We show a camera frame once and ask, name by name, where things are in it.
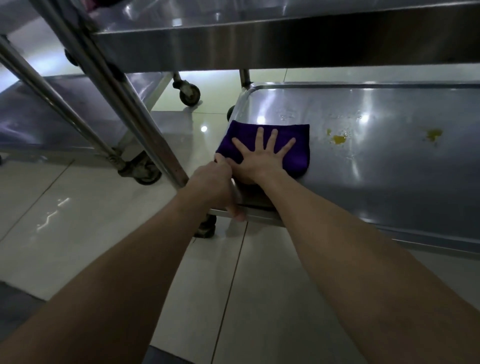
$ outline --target purple cloth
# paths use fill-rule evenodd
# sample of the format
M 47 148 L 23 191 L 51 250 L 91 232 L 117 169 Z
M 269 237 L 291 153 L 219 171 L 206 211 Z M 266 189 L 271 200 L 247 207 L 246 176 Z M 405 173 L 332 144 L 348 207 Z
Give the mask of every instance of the purple cloth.
M 232 143 L 232 138 L 238 138 L 250 150 L 255 150 L 255 137 L 257 135 L 258 127 L 264 129 L 264 147 L 267 144 L 268 138 L 272 134 L 273 129 L 278 130 L 274 152 L 277 153 L 291 138 L 297 141 L 293 147 L 283 158 L 283 169 L 293 177 L 298 178 L 305 174 L 310 163 L 310 146 L 309 134 L 310 125 L 257 125 L 244 124 L 232 120 L 227 130 L 227 134 L 223 138 L 220 146 L 216 150 L 226 158 L 232 158 L 235 162 L 241 163 L 243 156 L 240 151 Z

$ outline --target tile grout line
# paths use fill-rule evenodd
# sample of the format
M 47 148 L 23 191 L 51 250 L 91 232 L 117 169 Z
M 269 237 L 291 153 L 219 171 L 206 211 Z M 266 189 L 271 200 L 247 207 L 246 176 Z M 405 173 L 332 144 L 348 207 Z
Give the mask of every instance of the tile grout line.
M 39 199 L 45 194 L 45 192 L 47 192 L 50 187 L 58 180 L 58 178 L 60 178 L 60 176 L 68 169 L 68 167 L 70 167 L 72 165 L 72 163 L 75 162 L 75 159 L 72 159 L 71 162 L 65 167 L 65 169 L 60 172 L 60 174 L 53 180 L 53 182 L 51 184 L 48 185 L 48 187 L 45 189 L 45 191 L 43 191 L 40 196 L 35 200 L 35 202 L 33 202 L 31 204 L 31 206 L 18 218 L 17 221 L 14 222 L 14 224 L 7 230 L 7 232 L 5 233 L 5 235 L 2 236 L 2 238 L 0 239 L 0 243 L 3 241 L 3 239 L 5 239 L 7 237 L 7 235 L 12 231 L 12 229 L 17 226 L 17 224 L 20 222 L 21 219 L 23 219 L 23 217 L 27 214 L 27 212 L 30 211 L 30 209 L 39 201 Z
M 213 364 L 213 359 L 215 358 L 216 347 L 218 345 L 218 339 L 220 338 L 220 333 L 222 332 L 223 320 L 225 318 L 225 313 L 227 312 L 228 301 L 230 299 L 230 294 L 232 292 L 233 281 L 235 280 L 235 274 L 237 273 L 237 268 L 238 268 L 239 261 L 240 261 L 241 250 L 243 248 L 243 242 L 245 240 L 245 235 L 247 234 L 247 229 L 248 229 L 248 221 L 247 221 L 247 225 L 245 226 L 245 231 L 243 232 L 243 237 L 242 237 L 242 240 L 241 240 L 241 245 L 240 245 L 240 250 L 239 250 L 239 256 L 237 258 L 237 262 L 235 264 L 235 269 L 233 271 L 232 282 L 230 283 L 230 289 L 228 290 L 227 301 L 225 302 L 225 308 L 223 309 L 222 320 L 220 321 L 220 327 L 218 328 L 218 334 L 216 336 L 215 346 L 213 348 L 213 353 L 212 353 L 212 361 L 210 362 L 210 364 Z

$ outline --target metal bar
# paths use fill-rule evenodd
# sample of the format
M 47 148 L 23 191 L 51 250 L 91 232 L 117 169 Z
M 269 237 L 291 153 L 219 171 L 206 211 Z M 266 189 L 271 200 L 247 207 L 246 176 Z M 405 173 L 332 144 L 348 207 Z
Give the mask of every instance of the metal bar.
M 83 136 L 118 170 L 125 167 L 125 161 L 93 131 L 45 79 L 12 47 L 8 40 L 0 36 L 0 62 L 14 75 L 28 85 L 42 100 L 54 109 L 64 120 Z
M 242 87 L 248 88 L 252 84 L 250 80 L 250 70 L 240 69 L 240 83 Z
M 108 63 L 91 40 L 86 24 L 68 23 L 57 0 L 30 0 L 60 42 L 92 80 L 105 100 L 135 135 L 149 157 L 177 189 L 185 186 L 187 174 L 155 125 L 126 75 Z M 68 1 L 63 6 L 72 6 Z

